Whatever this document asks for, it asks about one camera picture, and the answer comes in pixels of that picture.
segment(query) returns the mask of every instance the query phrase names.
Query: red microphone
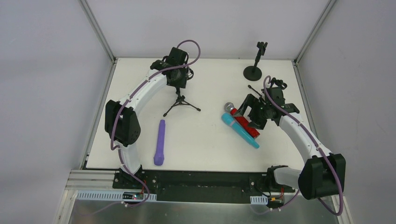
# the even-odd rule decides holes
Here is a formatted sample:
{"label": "red microphone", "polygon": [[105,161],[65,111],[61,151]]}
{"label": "red microphone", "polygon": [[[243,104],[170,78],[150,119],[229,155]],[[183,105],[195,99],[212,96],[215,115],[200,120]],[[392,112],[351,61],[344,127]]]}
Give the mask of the red microphone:
{"label": "red microphone", "polygon": [[[235,112],[237,111],[237,109],[234,107],[234,104],[230,102],[224,105],[224,109],[226,112],[230,113],[231,115],[234,115]],[[260,135],[260,133],[256,129],[252,127],[248,127],[249,121],[246,120],[245,117],[234,117],[234,118],[253,138],[257,138]]]}

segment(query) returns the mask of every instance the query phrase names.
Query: metal frame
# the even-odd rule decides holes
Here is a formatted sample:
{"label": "metal frame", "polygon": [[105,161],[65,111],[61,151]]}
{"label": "metal frame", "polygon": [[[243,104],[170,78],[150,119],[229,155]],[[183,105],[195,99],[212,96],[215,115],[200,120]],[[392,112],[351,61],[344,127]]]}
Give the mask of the metal frame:
{"label": "metal frame", "polygon": [[[95,34],[97,35],[97,38],[99,42],[102,44],[103,49],[106,51],[106,54],[108,55],[109,59],[112,62],[112,66],[107,78],[106,85],[103,89],[102,96],[100,98],[100,103],[97,109],[97,112],[95,114],[95,120],[92,126],[92,130],[90,133],[89,140],[87,141],[86,147],[85,147],[85,153],[83,156],[83,159],[81,160],[80,163],[80,169],[83,167],[87,155],[89,155],[89,152],[91,150],[92,144],[93,144],[93,139],[95,132],[98,128],[99,125],[99,120],[100,116],[102,113],[102,108],[105,104],[107,93],[110,88],[111,80],[114,75],[115,67],[117,65],[117,58],[114,56],[113,52],[111,51],[111,48],[97,22],[95,19],[95,16],[89,7],[89,4],[87,0],[78,0],[89,23],[92,26],[92,29],[94,30]],[[337,2],[337,0],[329,0],[326,7],[324,8],[323,12],[321,13],[320,17],[318,18],[317,22],[315,23],[315,26],[313,27],[312,31],[307,37],[307,40],[305,41],[304,45],[302,46],[301,50],[299,51],[296,59],[293,62],[293,68],[296,74],[296,79],[297,83],[299,85],[300,93],[303,98],[303,103],[304,107],[306,110],[306,114],[308,117],[308,122],[310,124],[312,132],[317,135],[316,133],[316,128],[313,122],[311,110],[310,110],[310,104],[309,104],[309,99],[307,97],[305,88],[304,88],[304,83],[301,79],[299,70],[298,70],[298,65],[301,59],[303,58],[305,52],[307,51],[309,45],[312,43],[314,37],[318,33],[320,27],[323,25],[325,19],[327,18],[328,14],[332,10],[334,4]],[[64,195],[62,197],[57,216],[55,219],[56,224],[68,224],[69,219],[73,210],[73,205],[76,200],[77,192],[79,190],[106,190],[106,191],[122,191],[124,189],[113,189],[113,179],[114,179],[114,174],[116,171],[106,171],[106,170],[72,170],[70,172],[68,181],[66,183]],[[332,200],[334,203],[334,207],[338,208],[339,206],[339,199],[337,196],[332,196]],[[343,214],[338,217],[339,223],[340,224],[353,224],[352,218],[351,218],[351,213],[349,210],[349,207],[347,205],[346,199],[344,197],[344,204],[345,204],[345,210]]]}

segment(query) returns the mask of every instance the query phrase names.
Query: purple microphone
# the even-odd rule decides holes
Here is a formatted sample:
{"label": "purple microphone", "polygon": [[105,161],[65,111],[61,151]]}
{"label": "purple microphone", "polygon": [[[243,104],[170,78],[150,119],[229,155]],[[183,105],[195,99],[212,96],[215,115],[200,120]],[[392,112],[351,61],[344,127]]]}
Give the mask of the purple microphone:
{"label": "purple microphone", "polygon": [[157,150],[154,155],[154,164],[156,166],[161,166],[163,164],[163,144],[165,141],[165,120],[160,121],[160,126],[158,127],[158,138],[157,138]]}

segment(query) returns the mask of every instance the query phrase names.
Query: cylindrical object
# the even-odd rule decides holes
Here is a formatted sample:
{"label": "cylindrical object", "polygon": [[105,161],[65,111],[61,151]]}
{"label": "cylindrical object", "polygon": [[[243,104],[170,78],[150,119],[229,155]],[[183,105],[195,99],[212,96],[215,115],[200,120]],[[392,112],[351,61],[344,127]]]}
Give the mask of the cylindrical object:
{"label": "cylindrical object", "polygon": [[234,131],[236,131],[239,134],[239,136],[241,136],[254,148],[260,147],[259,144],[255,142],[255,139],[252,136],[250,136],[250,134],[247,133],[245,129],[243,129],[243,127],[240,124],[238,124],[238,122],[229,113],[224,113],[221,116],[221,119],[224,121],[225,124],[230,126]]}
{"label": "cylindrical object", "polygon": [[158,127],[157,149],[156,149],[156,154],[154,155],[154,164],[156,166],[161,166],[163,164],[164,142],[165,142],[165,120],[161,120],[160,125]]}
{"label": "cylindrical object", "polygon": [[[228,103],[226,103],[226,105],[224,105],[224,109],[231,115],[234,115],[235,112],[237,111],[237,109],[234,107],[234,104],[232,104],[230,102],[228,102]],[[247,131],[247,133],[249,133],[250,136],[252,136],[253,138],[257,138],[260,135],[260,133],[255,128],[248,127],[249,121],[246,120],[245,117],[234,117],[234,118]]]}

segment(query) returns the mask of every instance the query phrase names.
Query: microphone head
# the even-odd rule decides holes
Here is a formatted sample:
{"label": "microphone head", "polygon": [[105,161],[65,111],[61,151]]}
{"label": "microphone head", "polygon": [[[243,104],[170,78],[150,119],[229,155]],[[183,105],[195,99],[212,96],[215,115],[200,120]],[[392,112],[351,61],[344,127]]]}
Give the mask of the microphone head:
{"label": "microphone head", "polygon": [[235,107],[234,107],[234,104],[231,103],[231,102],[227,102],[227,103],[224,105],[224,110],[227,111],[228,113],[230,113],[234,108],[235,108]]}

